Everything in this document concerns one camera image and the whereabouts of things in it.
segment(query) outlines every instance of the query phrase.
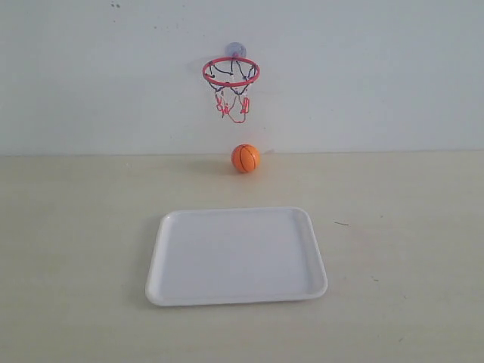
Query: table surface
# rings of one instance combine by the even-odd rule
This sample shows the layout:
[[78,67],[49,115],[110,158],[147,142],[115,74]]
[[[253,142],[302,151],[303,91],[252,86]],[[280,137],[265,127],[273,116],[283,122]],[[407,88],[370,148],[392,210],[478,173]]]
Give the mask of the table surface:
[[[0,361],[481,362],[484,152],[0,158]],[[299,206],[329,279],[306,302],[157,308],[174,209]]]

